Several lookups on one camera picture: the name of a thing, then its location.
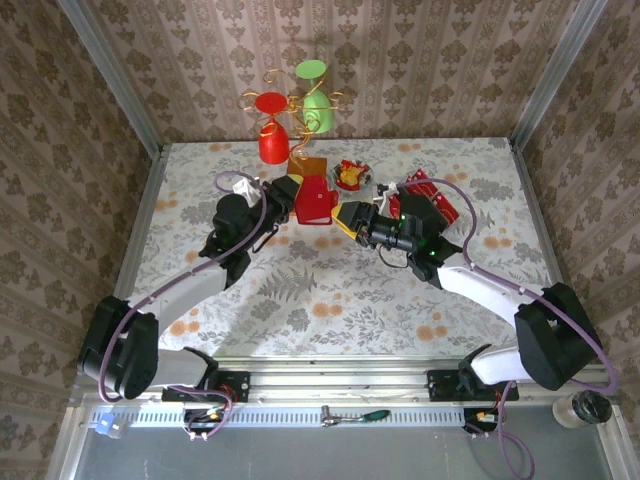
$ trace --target jar lid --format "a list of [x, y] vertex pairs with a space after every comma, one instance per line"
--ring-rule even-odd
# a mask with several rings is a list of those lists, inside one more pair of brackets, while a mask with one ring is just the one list
[[598, 392], [578, 392], [574, 395], [571, 405], [578, 418], [587, 423], [604, 423], [611, 418], [611, 402]]

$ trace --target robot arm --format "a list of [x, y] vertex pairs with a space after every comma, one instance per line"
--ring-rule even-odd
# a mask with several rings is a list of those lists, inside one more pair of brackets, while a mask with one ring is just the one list
[[[247, 202], [250, 195], [230, 194], [218, 202], [213, 217], [214, 230], [199, 253], [200, 258], [173, 278], [185, 272], [189, 276], [152, 298], [144, 311], [136, 311], [131, 316], [109, 359], [107, 387], [129, 399], [150, 386], [179, 384], [197, 389], [215, 388], [219, 372], [213, 359], [191, 349], [159, 351], [159, 334], [194, 305], [229, 288], [241, 277], [250, 263], [248, 249], [265, 234], [274, 235], [278, 225], [288, 221], [300, 183], [301, 178], [294, 176], [265, 183], [267, 208], [260, 228], [243, 248], [222, 262], [211, 264], [211, 259], [247, 238], [261, 217], [262, 205], [250, 206]], [[538, 302], [527, 303], [526, 297], [518, 292], [469, 267], [462, 250], [441, 236], [446, 222], [443, 223], [440, 215], [427, 197], [418, 195], [409, 195], [401, 201], [400, 220], [379, 215], [376, 205], [364, 202], [344, 203], [332, 212], [338, 225], [358, 244], [407, 252], [408, 264], [421, 281], [470, 298], [516, 330], [517, 342], [485, 345], [460, 363], [463, 388], [473, 395], [474, 391], [502, 381], [533, 380], [557, 390], [595, 358], [594, 351], [563, 322], [552, 325], [550, 321], [557, 319]], [[556, 284], [541, 294], [600, 343], [569, 287]], [[129, 305], [136, 305], [141, 297], [134, 296], [128, 301], [107, 297], [100, 302], [78, 360], [80, 371], [99, 379], [107, 343], [130, 311]]]
[[[523, 288], [507, 288], [468, 265], [462, 249], [441, 236], [446, 222], [427, 197], [404, 197], [399, 220], [381, 216], [377, 206], [363, 202], [339, 205], [332, 215], [360, 245], [407, 252], [407, 263], [421, 281], [473, 300], [515, 329], [517, 341], [484, 345], [460, 363], [460, 385], [471, 395], [507, 380], [533, 380], [557, 390], [596, 358], [595, 351], [576, 331], [558, 322], [539, 301], [522, 295]], [[601, 346], [571, 288], [557, 283], [546, 289], [528, 289], [569, 315]]]
[[[264, 206], [260, 202], [250, 205], [241, 194], [222, 197], [213, 217], [214, 230], [207, 237], [199, 258], [168, 279], [165, 286], [186, 273], [188, 276], [171, 288], [158, 289], [156, 297], [150, 297], [143, 308], [132, 313], [131, 305], [139, 304], [145, 295], [128, 300], [109, 296], [98, 304], [80, 351], [78, 370], [99, 381], [107, 345], [129, 314], [131, 317], [108, 359], [107, 387], [127, 399], [136, 398], [154, 385], [187, 385], [199, 389], [209, 385], [215, 388], [218, 369], [213, 359], [191, 349], [159, 351], [158, 338], [194, 305], [231, 287], [242, 276], [251, 261], [249, 249], [265, 234], [275, 234], [278, 225], [289, 220], [301, 182], [302, 178], [295, 175], [265, 182], [262, 186], [266, 199]], [[248, 240], [243, 247], [235, 250], [235, 246], [245, 239]], [[212, 262], [232, 249], [233, 253], [221, 262]]]

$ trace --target metal bracket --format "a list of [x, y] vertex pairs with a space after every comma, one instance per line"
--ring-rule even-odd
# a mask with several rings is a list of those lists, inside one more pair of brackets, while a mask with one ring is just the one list
[[[229, 387], [236, 394], [233, 398], [235, 403], [247, 403], [249, 401], [249, 392], [251, 391], [251, 373], [217, 370], [215, 372], [215, 381], [207, 385], [207, 390], [221, 390], [223, 386]], [[211, 401], [217, 402], [219, 400], [219, 397], [189, 395], [170, 388], [165, 388], [162, 391], [163, 402], [210, 403]]]
[[[476, 391], [474, 396], [468, 391], [458, 390], [460, 381], [458, 370], [429, 370], [427, 372], [429, 400], [432, 402], [493, 402], [496, 399], [495, 390], [503, 392], [507, 382], [498, 383], [494, 388]], [[514, 385], [509, 391], [507, 400], [518, 400], [520, 394], [518, 386]]]

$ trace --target red toy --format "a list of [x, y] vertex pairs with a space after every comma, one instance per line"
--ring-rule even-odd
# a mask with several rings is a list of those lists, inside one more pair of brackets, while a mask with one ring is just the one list
[[[419, 169], [413, 175], [409, 175], [407, 177], [407, 182], [411, 182], [413, 180], [422, 180], [427, 177], [427, 174]], [[429, 199], [433, 202], [436, 208], [440, 211], [445, 220], [451, 224], [455, 222], [458, 217], [458, 211], [453, 208], [453, 205], [449, 203], [449, 200], [445, 198], [445, 196], [440, 193], [440, 191], [436, 188], [433, 183], [422, 183], [420, 185], [411, 185], [410, 187], [406, 187], [404, 189], [407, 193], [413, 195], [425, 195], [429, 197]], [[400, 218], [400, 198], [398, 195], [392, 195], [389, 199], [389, 211], [394, 218]]]
[[343, 190], [352, 192], [360, 190], [363, 186], [363, 180], [365, 185], [371, 181], [371, 175], [367, 178], [367, 172], [370, 170], [369, 166], [362, 162], [354, 163], [349, 160], [343, 160], [340, 165], [336, 165], [334, 168], [333, 173], [336, 185]]
[[329, 190], [327, 177], [304, 177], [296, 196], [296, 218], [300, 225], [331, 225], [331, 210], [338, 205], [339, 194]]

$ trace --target red object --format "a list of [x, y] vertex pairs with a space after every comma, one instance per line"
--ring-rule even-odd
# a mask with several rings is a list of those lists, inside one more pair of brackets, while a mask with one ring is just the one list
[[296, 218], [300, 225], [331, 225], [331, 210], [338, 205], [339, 194], [329, 190], [327, 177], [304, 177], [296, 196]]
[[[358, 183], [356, 183], [355, 185], [347, 185], [340, 178], [340, 174], [342, 172], [344, 172], [345, 170], [348, 170], [351, 167], [357, 168], [358, 171], [360, 172], [358, 174]], [[336, 167], [336, 172], [335, 172], [336, 173], [336, 185], [338, 185], [343, 190], [349, 190], [351, 192], [355, 192], [357, 190], [360, 190], [360, 180], [362, 178], [362, 174], [366, 173], [368, 171], [369, 171], [369, 167], [367, 165], [364, 165], [362, 163], [353, 163], [353, 162], [350, 162], [349, 160], [342, 160], [342, 162], [340, 162], [340, 165], [338, 167]]]
[[[419, 169], [413, 175], [409, 175], [407, 177], [407, 182], [411, 182], [413, 180], [423, 180], [427, 177], [427, 174]], [[425, 195], [429, 197], [429, 199], [436, 206], [438, 211], [442, 214], [445, 220], [449, 223], [449, 225], [453, 224], [460, 214], [458, 211], [453, 208], [453, 205], [449, 203], [449, 200], [440, 193], [440, 191], [436, 188], [433, 183], [421, 183], [420, 185], [411, 185], [410, 187], [406, 187], [405, 190], [407, 193], [413, 195]], [[400, 218], [400, 199], [398, 195], [392, 195], [389, 199], [389, 211], [394, 218]]]
[[287, 98], [276, 92], [267, 92], [256, 98], [255, 105], [262, 113], [269, 115], [269, 121], [262, 127], [258, 140], [260, 158], [269, 165], [286, 162], [289, 158], [289, 135], [276, 122], [274, 115], [287, 107]]

